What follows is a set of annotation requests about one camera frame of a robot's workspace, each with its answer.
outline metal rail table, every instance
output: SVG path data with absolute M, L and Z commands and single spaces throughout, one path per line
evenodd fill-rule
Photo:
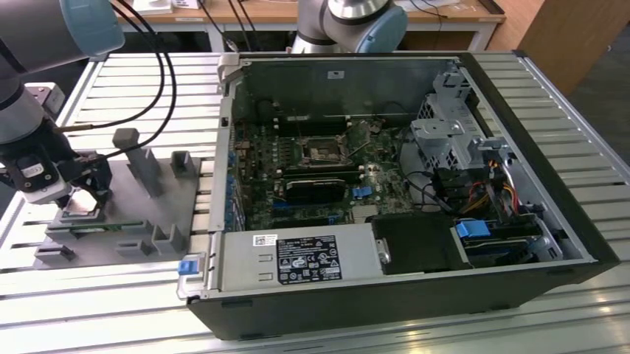
M 621 264 L 520 308 L 400 323 L 220 341 L 174 296 L 176 262 L 33 271 L 54 206 L 15 197 L 0 222 L 0 343 L 2 353 L 627 353 L 630 351 L 630 172 L 525 58 L 476 54 L 517 118 L 612 246 Z M 208 193 L 218 121 L 217 54 L 176 54 L 174 119 L 153 141 L 157 156 L 182 148 L 204 159 L 193 216 L 206 237 Z M 105 122 L 145 107 L 158 69 L 150 54 L 89 63 L 58 122 Z M 164 97 L 132 123 L 144 138 L 166 111 Z M 481 112 L 499 134 L 492 118 Z M 75 149 L 113 149 L 113 130 L 73 133 Z

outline wooden desk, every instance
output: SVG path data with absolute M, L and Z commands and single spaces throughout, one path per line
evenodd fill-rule
M 630 21 L 630 1 L 495 1 L 508 18 L 488 49 L 521 49 L 561 93 L 571 93 Z
M 297 4 L 246 0 L 246 13 L 258 31 L 294 31 L 297 29 Z M 428 13 L 413 11 L 407 13 L 409 24 L 407 31 L 455 31 L 473 32 L 469 50 L 483 50 L 489 42 L 496 24 L 504 21 L 504 15 L 492 15 L 477 0 L 461 0 L 460 6 L 439 8 L 441 19 Z M 221 31 L 240 31 L 240 26 L 226 0 L 210 0 L 208 11 Z M 242 21 L 245 17 L 237 8 Z M 222 39 L 216 28 L 209 24 L 201 10 L 174 9 L 173 13 L 145 16 L 156 31 L 160 32 L 206 32 L 213 52 L 224 52 Z M 132 32 L 130 26 L 118 19 L 122 29 Z

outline black cable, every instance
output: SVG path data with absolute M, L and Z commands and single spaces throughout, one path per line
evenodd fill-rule
M 257 44 L 256 49 L 260 50 L 260 51 L 264 51 L 262 44 L 261 44 L 260 39 L 257 37 L 256 27 L 253 27 L 252 19 L 249 18 L 249 14 L 246 13 L 245 6 L 242 5 L 242 0 L 236 0 L 236 2 L 237 2 L 237 5 L 240 6 L 240 10 L 242 10 L 242 14 L 245 15 L 246 22 L 249 22 L 249 26 L 252 27 L 253 39 L 256 40 L 256 44 Z
M 205 16 L 208 17 L 208 20 L 212 23 L 212 26 L 214 27 L 216 32 L 220 34 L 220 37 L 225 41 L 226 46 L 229 47 L 229 49 L 232 49 L 234 52 L 237 52 L 236 43 L 233 41 L 230 41 L 228 37 L 225 37 L 225 33 L 220 32 L 218 25 L 216 24 L 214 19 L 209 15 L 209 11 L 208 11 L 208 8 L 204 5 L 204 2 L 201 0 L 196 0 L 196 2 L 198 3 L 200 9 L 204 11 Z
M 148 47 L 150 48 L 150 50 L 156 54 L 157 62 L 158 62 L 160 81 L 158 81 L 158 89 L 157 89 L 156 98 L 153 98 L 153 101 L 148 104 L 146 108 L 142 109 L 140 113 L 132 115 L 129 118 L 116 120 L 114 122 L 108 122 L 108 123 L 104 123 L 104 124 L 92 125 L 92 129 L 114 127 L 116 125 L 132 122 L 133 120 L 136 120 L 137 118 L 144 116 L 146 114 L 146 112 L 150 111 L 152 108 L 156 106 L 157 101 L 162 96 L 164 86 L 165 86 L 165 81 L 166 81 L 166 75 L 165 75 L 165 71 L 164 71 L 164 62 L 161 60 L 161 54 L 157 51 L 156 44 L 150 41 L 150 38 L 145 35 L 141 28 L 133 23 L 133 21 L 130 21 L 130 18 L 126 16 L 126 14 L 116 6 L 112 6 L 112 8 L 114 9 L 114 12 L 120 15 L 120 17 L 122 17 L 125 19 L 126 23 L 129 23 L 130 27 L 137 31 L 137 33 L 140 34 L 140 36 L 141 36 L 144 42 L 146 43 Z
M 232 2 L 232 0 L 226 0 L 226 2 L 229 3 L 229 7 L 232 8 L 232 13 L 234 13 L 237 24 L 240 25 L 240 30 L 242 32 L 242 37 L 245 38 L 246 50 L 249 50 L 252 52 L 252 46 L 249 44 L 249 39 L 246 38 L 245 26 L 242 26 L 242 21 L 240 21 L 240 16 L 237 15 L 234 3 Z
M 164 128 L 166 127 L 168 122 L 170 121 L 170 118 L 173 116 L 174 106 L 177 104 L 177 79 L 174 77 L 174 66 L 173 66 L 173 63 L 170 61 L 170 56 L 168 55 L 166 49 L 164 48 L 164 45 L 161 43 L 161 40 L 158 39 L 158 36 L 157 36 L 156 32 L 153 31 L 150 25 L 148 24 L 146 20 L 144 20 L 144 17 L 140 15 L 140 13 L 137 13 L 137 11 L 130 7 L 130 5 L 126 4 L 126 2 L 124 0 L 117 0 L 117 3 L 137 18 L 137 20 L 142 24 L 144 28 L 146 29 L 148 34 L 153 37 L 153 41 L 154 41 L 154 44 L 156 44 L 156 54 L 158 55 L 160 54 L 158 50 L 160 49 L 162 50 L 164 59 L 166 60 L 168 70 L 170 72 L 170 85 L 172 85 L 170 106 L 168 107 L 166 117 L 164 118 L 164 121 L 162 121 L 160 127 L 157 128 L 157 131 L 150 135 L 150 137 L 146 140 L 144 140 L 142 142 L 114 151 L 113 153 L 108 153 L 104 156 L 96 157 L 94 159 L 88 161 L 88 164 L 94 164 L 97 162 L 101 162 L 102 160 L 106 160 L 106 159 L 109 159 L 109 158 L 112 158 L 117 155 L 128 153 L 129 151 L 140 149 L 144 146 L 146 146 L 148 144 L 150 144 L 152 141 L 156 140 L 157 136 L 162 133 Z
M 431 193 L 428 193 L 425 191 L 425 188 L 420 188 L 413 182 L 411 182 L 408 179 L 407 179 L 407 183 L 409 184 L 409 186 L 417 190 L 420 193 L 421 193 L 421 196 L 424 197 L 428 197 L 428 199 L 431 199 L 436 205 L 448 213 L 448 214 L 453 214 L 453 215 L 457 215 L 459 213 L 452 210 L 452 208 L 448 206 L 448 204 L 444 203 L 444 201 L 441 199 L 439 199 L 435 195 L 432 195 Z
M 403 178 L 404 178 L 404 181 L 407 181 L 407 183 L 409 184 L 409 186 L 417 190 L 420 193 L 421 193 L 421 201 L 424 201 L 424 196 L 428 197 L 432 201 L 435 201 L 436 205 L 449 214 L 457 214 L 455 212 L 455 210 L 452 210 L 452 208 L 444 203 L 444 201 L 441 201 L 435 195 L 432 195 L 431 193 L 428 193 L 425 191 L 425 189 L 421 189 L 409 179 L 408 179 L 408 176 L 411 176 L 412 174 L 415 173 L 421 173 L 421 171 L 413 171 L 411 173 L 407 173 L 404 174 L 403 172 L 403 164 L 400 162 L 400 157 L 403 155 L 403 143 L 404 143 L 404 138 L 407 137 L 407 134 L 409 132 L 411 128 L 409 127 L 405 127 L 400 130 L 400 143 L 397 145 L 397 168 L 399 168 L 399 171 L 400 173 L 403 174 Z
M 440 14 L 440 9 L 437 9 L 437 7 L 428 3 L 427 0 L 420 0 L 424 4 L 429 5 L 433 9 L 435 9 L 435 13 L 431 13 L 429 11 L 425 11 L 423 9 L 420 9 L 420 7 L 415 4 L 413 0 L 409 0 L 411 1 L 411 4 L 413 5 L 413 7 L 417 9 L 417 11 L 421 11 L 423 13 L 428 13 L 429 15 L 433 15 L 436 16 L 436 20 L 439 21 L 440 23 L 440 26 L 437 27 L 436 29 L 436 36 L 435 36 L 435 40 L 432 41 L 432 50 L 436 50 L 436 44 L 439 42 L 439 39 L 440 39 L 440 33 L 441 33 L 441 19 L 443 18 L 448 18 L 448 16 L 445 15 L 441 15 Z

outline white label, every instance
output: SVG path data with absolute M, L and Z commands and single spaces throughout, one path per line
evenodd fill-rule
M 202 22 L 202 18 L 197 17 L 176 17 L 174 18 L 176 22 Z
M 42 165 L 34 164 L 30 167 L 26 167 L 21 170 L 21 174 L 25 178 L 34 177 L 42 173 Z
M 328 80 L 340 80 L 345 77 L 345 72 L 328 72 Z
M 105 229 L 94 227 L 93 229 L 75 229 L 71 230 L 74 234 L 88 234 L 89 232 L 105 232 Z
M 254 246 L 274 246 L 277 235 L 253 235 Z

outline blue tab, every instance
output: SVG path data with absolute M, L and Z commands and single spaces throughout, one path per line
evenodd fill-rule
M 198 274 L 198 262 L 196 260 L 182 260 L 177 267 L 178 275 Z
M 372 195 L 372 187 L 366 186 L 361 188 L 361 197 L 366 197 L 368 195 Z
M 456 224 L 455 230 L 460 238 L 489 236 L 489 230 L 483 220 L 464 220 Z
M 352 188 L 352 198 L 353 199 L 360 199 L 362 197 L 366 197 L 368 195 L 372 195 L 372 187 L 360 187 L 360 188 Z

